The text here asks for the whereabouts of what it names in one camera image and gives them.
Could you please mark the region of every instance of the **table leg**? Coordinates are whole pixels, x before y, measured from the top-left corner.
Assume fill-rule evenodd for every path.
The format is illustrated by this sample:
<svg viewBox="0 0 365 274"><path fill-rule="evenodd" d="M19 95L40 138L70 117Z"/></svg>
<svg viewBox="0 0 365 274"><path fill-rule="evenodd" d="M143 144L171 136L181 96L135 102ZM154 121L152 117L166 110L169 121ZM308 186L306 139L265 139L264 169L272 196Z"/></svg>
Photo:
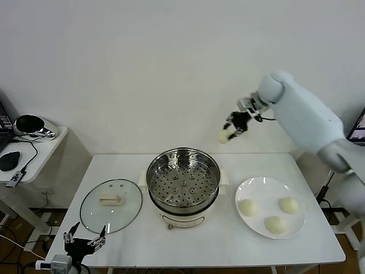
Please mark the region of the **table leg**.
<svg viewBox="0 0 365 274"><path fill-rule="evenodd" d="M308 264L308 265L295 265L290 267L285 271L285 274L304 274L308 270L316 267L317 264Z"/></svg>
<svg viewBox="0 0 365 274"><path fill-rule="evenodd" d="M354 231L352 230L352 226L358 223L360 220L355 217L355 215L348 215L346 218L341 212L334 212L335 217L337 218L339 224L331 225L331 228L335 234L345 234L347 240L350 242L353 250L359 250L360 241L356 237Z"/></svg>
<svg viewBox="0 0 365 274"><path fill-rule="evenodd" d="M16 195L6 195L0 197L0 200L21 216L25 221L30 223L35 229L42 232L50 230L50 226L42 222L42 220L34 214Z"/></svg>

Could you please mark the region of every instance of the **robotic hand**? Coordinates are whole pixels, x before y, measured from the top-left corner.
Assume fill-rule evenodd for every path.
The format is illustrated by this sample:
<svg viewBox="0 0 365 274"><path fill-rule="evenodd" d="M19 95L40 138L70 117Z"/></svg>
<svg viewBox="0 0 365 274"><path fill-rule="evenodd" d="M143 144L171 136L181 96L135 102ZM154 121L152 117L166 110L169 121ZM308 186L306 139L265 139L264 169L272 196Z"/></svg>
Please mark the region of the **robotic hand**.
<svg viewBox="0 0 365 274"><path fill-rule="evenodd" d="M67 255L55 255L50 263L37 261L36 270L50 270L52 274L77 274L81 273L82 260L86 255L94 254L105 245L106 227L104 226L99 237L93 240L74 238L80 222L71 227L68 233L63 234L64 250Z"/></svg>
<svg viewBox="0 0 365 274"><path fill-rule="evenodd" d="M240 112L233 112L227 118L220 132L220 142L225 143L247 131L250 119L271 120L261 116L271 108L277 122L297 146L317 155L332 170L347 174L338 199L348 212L362 220L365 237L365 147L345 138L342 121L285 72L265 76L258 90L237 104ZM364 241L359 260L365 273Z"/></svg>

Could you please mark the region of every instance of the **wooden floor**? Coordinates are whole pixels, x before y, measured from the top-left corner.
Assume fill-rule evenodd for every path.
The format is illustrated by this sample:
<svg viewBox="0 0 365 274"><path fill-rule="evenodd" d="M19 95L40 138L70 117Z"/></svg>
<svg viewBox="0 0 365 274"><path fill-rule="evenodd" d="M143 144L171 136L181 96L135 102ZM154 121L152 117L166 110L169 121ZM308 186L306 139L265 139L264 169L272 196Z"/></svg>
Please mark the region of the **wooden floor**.
<svg viewBox="0 0 365 274"><path fill-rule="evenodd" d="M64 217L64 213L54 213L49 221L49 225L59 226ZM331 218L330 223L335 222L334 218ZM14 220L8 220L6 227L12 230L17 237L18 243L26 242L29 238L33 227L24 221L21 217L17 217ZM356 224L353 227L357 237L361 237L360 224ZM14 236L7 229L3 229L1 234L14 240ZM320 267L315 267L308 271L308 274L359 274L358 260L356 252L352 250L347 239L343 235L338 235L339 240L344 252L346 253L346 261L340 264L326 264ZM48 241L48 246L51 245L52 240ZM0 238L0 261L3 260L7 254L13 249L14 244L7 241L4 238ZM37 243L34 252L45 257L46 252L42 249L42 243ZM19 262L22 266L27 263L36 261L37 257L29 252L22 251L16 247L11 255L3 261L3 263L16 263ZM284 273L284 267L278 267L278 273ZM49 271L36 271L34 268L26 268L26 274L49 274ZM106 274L107 269L92 269L92 273ZM268 267L259 268L188 268L188 269L164 269L160 272L159 269L114 269L114 274L271 274L271 270ZM16 265L2 264L0 263L0 274L21 274L21 268L17 270Z"/></svg>

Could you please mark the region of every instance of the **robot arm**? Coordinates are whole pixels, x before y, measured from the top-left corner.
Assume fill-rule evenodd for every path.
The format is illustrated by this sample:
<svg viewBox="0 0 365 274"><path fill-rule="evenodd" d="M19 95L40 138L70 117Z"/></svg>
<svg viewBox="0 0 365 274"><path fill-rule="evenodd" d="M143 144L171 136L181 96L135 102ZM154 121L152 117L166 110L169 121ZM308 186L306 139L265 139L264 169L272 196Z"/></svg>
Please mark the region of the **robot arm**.
<svg viewBox="0 0 365 274"><path fill-rule="evenodd" d="M347 174L338 199L348 212L362 219L364 229L365 147L345 138L342 121L329 108L288 73L265 76L258 90L237 104L240 112L233 112L227 118L220 132L221 143L248 130L250 119L263 122L265 118L261 114L271 108L277 122L298 147L317 155L332 170ZM365 264L364 244L359 251L360 264Z"/></svg>

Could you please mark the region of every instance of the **white wall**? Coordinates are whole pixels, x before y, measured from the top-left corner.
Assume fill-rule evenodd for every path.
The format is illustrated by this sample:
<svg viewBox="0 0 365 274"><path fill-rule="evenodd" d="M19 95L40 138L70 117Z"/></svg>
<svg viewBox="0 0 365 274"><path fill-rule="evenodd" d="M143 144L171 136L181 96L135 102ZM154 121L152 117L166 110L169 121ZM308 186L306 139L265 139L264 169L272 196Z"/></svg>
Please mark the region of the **white wall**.
<svg viewBox="0 0 365 274"><path fill-rule="evenodd" d="M361 0L2 0L0 88L91 155L294 151L276 122L225 146L218 131L277 70L353 119L365 103L364 13Z"/></svg>

